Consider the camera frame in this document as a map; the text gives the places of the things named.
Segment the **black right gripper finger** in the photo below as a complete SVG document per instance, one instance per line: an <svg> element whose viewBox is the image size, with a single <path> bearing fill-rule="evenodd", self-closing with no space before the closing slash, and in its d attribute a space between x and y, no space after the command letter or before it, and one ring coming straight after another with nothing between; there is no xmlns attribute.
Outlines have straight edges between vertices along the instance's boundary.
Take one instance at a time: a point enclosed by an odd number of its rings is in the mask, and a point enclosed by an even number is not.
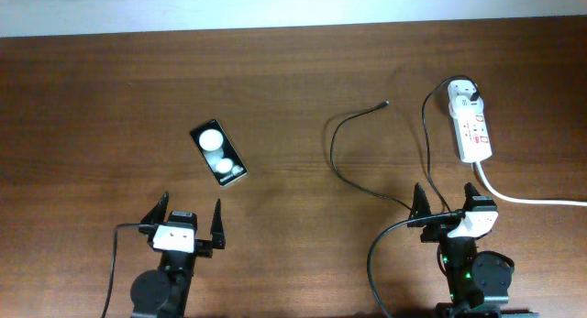
<svg viewBox="0 0 587 318"><path fill-rule="evenodd" d="M480 195L479 192L470 182L464 185L464 192L465 202L463 204L462 210L464 212L475 211L482 203L480 200L477 199L477 197Z"/></svg>
<svg viewBox="0 0 587 318"><path fill-rule="evenodd" d="M430 204L426 197L426 193L421 184L417 183L414 187L413 202L412 208L410 209L409 219L412 220L421 217L428 217L431 214Z"/></svg>

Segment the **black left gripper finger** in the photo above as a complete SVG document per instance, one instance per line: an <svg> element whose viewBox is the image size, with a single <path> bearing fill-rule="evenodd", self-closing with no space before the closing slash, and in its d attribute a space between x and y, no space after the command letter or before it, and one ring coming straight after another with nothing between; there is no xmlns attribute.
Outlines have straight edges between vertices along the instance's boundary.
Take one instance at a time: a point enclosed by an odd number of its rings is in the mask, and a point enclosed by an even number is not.
<svg viewBox="0 0 587 318"><path fill-rule="evenodd" d="M210 235L213 249L224 249L226 247L226 237L221 215L221 200L216 201Z"/></svg>
<svg viewBox="0 0 587 318"><path fill-rule="evenodd" d="M158 225L164 221L167 206L169 203L169 193L165 192L155 206L140 220L142 225Z"/></svg>

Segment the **black smartphone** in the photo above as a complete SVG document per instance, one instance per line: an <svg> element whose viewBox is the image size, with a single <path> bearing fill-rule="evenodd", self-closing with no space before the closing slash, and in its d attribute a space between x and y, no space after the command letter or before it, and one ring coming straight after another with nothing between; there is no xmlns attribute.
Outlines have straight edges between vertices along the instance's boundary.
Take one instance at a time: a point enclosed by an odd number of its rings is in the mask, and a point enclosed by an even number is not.
<svg viewBox="0 0 587 318"><path fill-rule="evenodd" d="M216 119L191 129L189 135L220 187L227 187L248 174L243 159Z"/></svg>

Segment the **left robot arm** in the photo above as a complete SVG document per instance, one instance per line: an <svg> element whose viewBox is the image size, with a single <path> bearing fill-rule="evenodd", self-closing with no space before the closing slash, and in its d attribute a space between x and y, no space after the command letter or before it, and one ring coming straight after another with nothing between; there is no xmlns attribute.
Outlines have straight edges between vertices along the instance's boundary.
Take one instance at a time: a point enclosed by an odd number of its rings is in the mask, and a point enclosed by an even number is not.
<svg viewBox="0 0 587 318"><path fill-rule="evenodd" d="M183 318L195 261L211 258L215 250L226 246L220 201L216 202L209 240L196 237L196 214L181 211L167 214L168 203L169 194L164 193L138 226L138 231L148 237L149 247L161 259L157 268L141 273L131 286L134 317Z"/></svg>

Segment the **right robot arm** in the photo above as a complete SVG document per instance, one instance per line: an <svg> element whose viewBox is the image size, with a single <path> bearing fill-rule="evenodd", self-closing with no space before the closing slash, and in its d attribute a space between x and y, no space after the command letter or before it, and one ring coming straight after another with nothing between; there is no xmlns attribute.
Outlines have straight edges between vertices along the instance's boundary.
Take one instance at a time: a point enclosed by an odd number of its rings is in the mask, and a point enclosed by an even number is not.
<svg viewBox="0 0 587 318"><path fill-rule="evenodd" d="M498 217L494 200L467 183L463 207L433 214L424 190L415 185L410 227L420 227L423 243L437 243L437 263L449 286L450 303L436 306L438 317L538 317L528 309L504 310L515 263L495 251L480 251L476 241L491 233Z"/></svg>

